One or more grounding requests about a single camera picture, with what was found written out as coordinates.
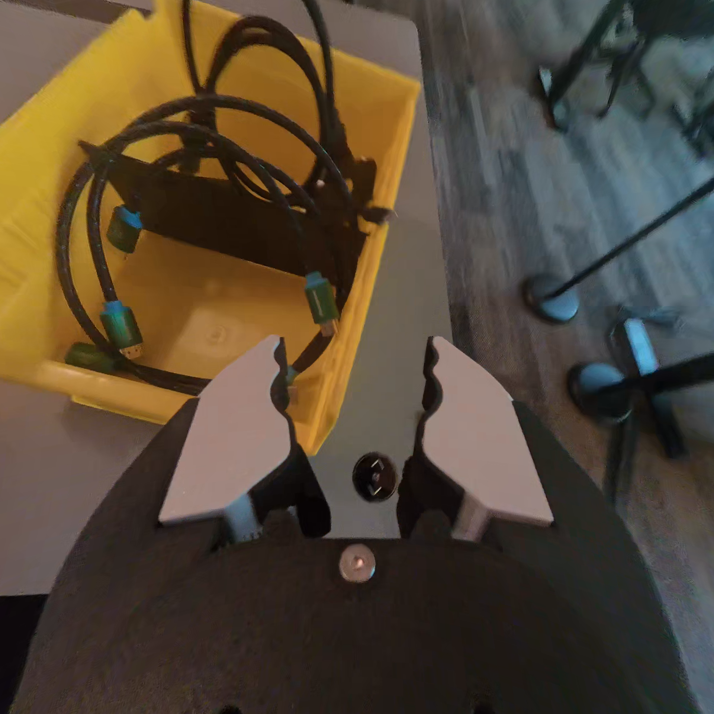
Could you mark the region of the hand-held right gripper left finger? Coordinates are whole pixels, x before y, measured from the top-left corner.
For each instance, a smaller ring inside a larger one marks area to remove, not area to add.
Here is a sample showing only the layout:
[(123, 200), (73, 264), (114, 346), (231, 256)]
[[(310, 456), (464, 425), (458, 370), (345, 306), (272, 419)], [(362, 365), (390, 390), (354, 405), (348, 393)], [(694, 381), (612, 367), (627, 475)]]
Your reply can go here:
[(270, 335), (229, 363), (198, 399), (159, 512), (161, 525), (222, 518), (237, 542), (263, 533), (252, 488), (295, 444), (279, 391), (283, 339)]

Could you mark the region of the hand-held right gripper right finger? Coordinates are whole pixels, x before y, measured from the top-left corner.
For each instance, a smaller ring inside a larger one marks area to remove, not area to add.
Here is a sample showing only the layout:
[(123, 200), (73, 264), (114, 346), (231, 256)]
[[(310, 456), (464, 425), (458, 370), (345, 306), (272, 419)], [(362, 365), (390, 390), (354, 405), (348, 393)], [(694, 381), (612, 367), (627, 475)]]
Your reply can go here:
[(456, 540), (481, 540), (493, 520), (551, 526), (553, 512), (509, 392), (441, 336), (428, 340), (424, 375), (418, 500), (448, 514)]

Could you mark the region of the yellow plastic bin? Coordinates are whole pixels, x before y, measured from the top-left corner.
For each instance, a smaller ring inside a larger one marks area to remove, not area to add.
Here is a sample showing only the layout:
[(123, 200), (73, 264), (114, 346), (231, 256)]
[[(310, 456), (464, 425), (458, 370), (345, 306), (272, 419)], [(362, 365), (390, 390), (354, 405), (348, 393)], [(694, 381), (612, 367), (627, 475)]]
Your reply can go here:
[[(129, 10), (1, 123), (1, 379), (165, 424), (229, 363), (283, 338), (304, 450), (333, 429), (397, 203), (421, 87), (263, 12)], [(145, 231), (120, 155), (318, 216), (332, 181), (366, 233), (350, 293)]]

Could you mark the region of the round black table grommet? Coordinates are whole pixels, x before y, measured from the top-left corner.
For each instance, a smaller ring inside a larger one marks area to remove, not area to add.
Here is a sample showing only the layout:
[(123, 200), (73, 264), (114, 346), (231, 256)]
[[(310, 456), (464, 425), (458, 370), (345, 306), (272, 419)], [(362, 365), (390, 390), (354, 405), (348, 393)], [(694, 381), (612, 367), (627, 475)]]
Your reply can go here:
[(352, 471), (352, 484), (356, 493), (367, 503), (383, 503), (397, 490), (397, 469), (387, 456), (368, 452), (356, 461)]

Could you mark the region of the black bin divider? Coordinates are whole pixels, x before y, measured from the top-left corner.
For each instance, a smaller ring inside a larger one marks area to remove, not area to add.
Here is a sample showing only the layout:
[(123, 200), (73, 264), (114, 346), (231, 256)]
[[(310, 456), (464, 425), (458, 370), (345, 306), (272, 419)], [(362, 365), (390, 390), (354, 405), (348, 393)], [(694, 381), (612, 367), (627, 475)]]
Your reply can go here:
[(299, 240), (287, 212), (228, 180), (180, 174), (120, 155), (109, 164), (108, 183), (122, 204), (138, 211), (145, 231), (217, 254), (305, 276), (318, 271), (338, 299), (350, 293), (367, 235), (352, 212), (352, 200), (330, 181), (316, 190), (318, 216), (294, 210)]

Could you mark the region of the black stand pole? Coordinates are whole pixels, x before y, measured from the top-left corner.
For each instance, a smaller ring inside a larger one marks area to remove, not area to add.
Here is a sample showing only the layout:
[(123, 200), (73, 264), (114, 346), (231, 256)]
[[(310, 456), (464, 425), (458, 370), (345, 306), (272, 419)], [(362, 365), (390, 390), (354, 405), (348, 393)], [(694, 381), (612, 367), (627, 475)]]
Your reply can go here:
[(559, 299), (569, 290), (576, 288), (587, 278), (592, 276), (594, 273), (600, 271), (603, 267), (614, 261), (617, 257), (629, 251), (635, 245), (639, 244), (645, 238), (649, 237), (655, 231), (664, 227), (669, 221), (678, 217), (680, 214), (692, 208), (695, 204), (699, 203), (709, 195), (713, 193), (713, 177), (707, 180), (705, 183), (700, 185), (698, 188), (690, 192), (684, 199), (678, 201), (664, 213), (659, 215), (656, 219), (648, 223), (644, 228), (641, 228), (633, 235), (625, 239), (622, 243), (611, 249), (608, 253), (600, 257), (594, 263), (591, 263), (588, 267), (576, 273), (575, 276), (567, 280), (562, 285), (545, 293), (541, 301), (555, 300)]

